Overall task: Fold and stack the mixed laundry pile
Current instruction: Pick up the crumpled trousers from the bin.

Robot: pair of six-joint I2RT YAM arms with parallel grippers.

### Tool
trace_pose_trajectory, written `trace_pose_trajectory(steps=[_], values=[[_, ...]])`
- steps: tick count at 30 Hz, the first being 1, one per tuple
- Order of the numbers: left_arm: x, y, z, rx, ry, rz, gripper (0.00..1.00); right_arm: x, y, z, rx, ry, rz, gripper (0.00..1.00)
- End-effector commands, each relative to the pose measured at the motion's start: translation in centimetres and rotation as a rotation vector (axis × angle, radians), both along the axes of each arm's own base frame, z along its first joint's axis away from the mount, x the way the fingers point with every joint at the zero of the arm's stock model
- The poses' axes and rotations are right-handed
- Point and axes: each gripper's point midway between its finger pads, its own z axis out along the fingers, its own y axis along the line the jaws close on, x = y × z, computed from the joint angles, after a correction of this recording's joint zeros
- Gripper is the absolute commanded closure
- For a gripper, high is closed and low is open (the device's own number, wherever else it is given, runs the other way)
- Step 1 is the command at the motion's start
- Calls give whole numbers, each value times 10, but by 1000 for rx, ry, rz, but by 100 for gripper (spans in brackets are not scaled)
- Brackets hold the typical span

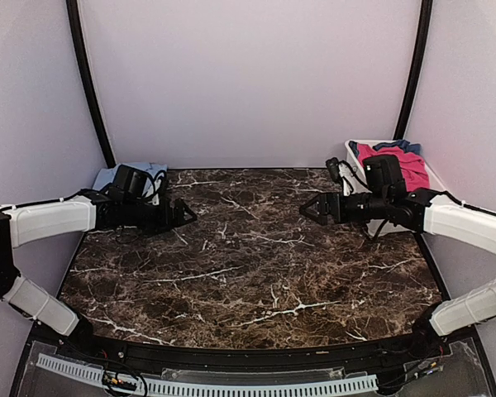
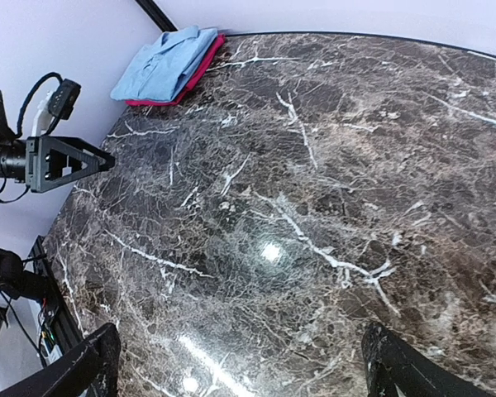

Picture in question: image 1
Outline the pink trousers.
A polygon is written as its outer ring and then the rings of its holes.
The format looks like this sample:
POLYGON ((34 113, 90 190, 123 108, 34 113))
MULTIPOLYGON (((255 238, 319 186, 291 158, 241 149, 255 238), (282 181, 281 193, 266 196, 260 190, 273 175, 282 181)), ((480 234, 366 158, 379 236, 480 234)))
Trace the pink trousers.
POLYGON ((384 147, 376 150, 372 146, 366 144, 358 144, 357 149, 358 161, 361 165, 364 164, 365 159, 373 156, 396 156, 408 192, 412 192, 420 188, 430 188, 430 180, 425 169, 425 161, 420 155, 414 154, 412 152, 406 152, 398 146, 384 147))

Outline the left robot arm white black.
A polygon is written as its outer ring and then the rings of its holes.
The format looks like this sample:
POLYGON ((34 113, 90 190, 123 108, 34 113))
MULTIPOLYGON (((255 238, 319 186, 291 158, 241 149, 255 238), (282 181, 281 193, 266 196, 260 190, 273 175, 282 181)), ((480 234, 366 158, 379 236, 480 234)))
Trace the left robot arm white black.
POLYGON ((83 361, 94 360, 100 343, 92 324, 15 266, 14 249, 73 232, 135 227, 158 235, 196 221, 180 198, 170 200, 164 166, 120 164, 98 174, 94 186, 75 194, 35 203, 0 205, 0 301, 29 319, 68 338, 69 349, 83 361))

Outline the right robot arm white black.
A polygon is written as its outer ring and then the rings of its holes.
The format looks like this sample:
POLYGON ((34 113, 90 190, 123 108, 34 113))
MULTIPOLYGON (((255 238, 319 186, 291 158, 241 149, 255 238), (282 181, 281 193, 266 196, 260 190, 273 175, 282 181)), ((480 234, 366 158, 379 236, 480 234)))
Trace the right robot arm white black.
MULTIPOLYGON (((449 237, 496 255, 496 213, 456 199, 447 191, 420 188, 409 192, 398 158, 377 155, 365 159, 366 192, 348 195, 320 193, 299 212, 314 222, 381 220, 416 233, 449 237)), ((437 337, 496 319, 496 279, 456 299, 428 309, 414 323, 405 351, 422 359, 437 345, 437 337)))

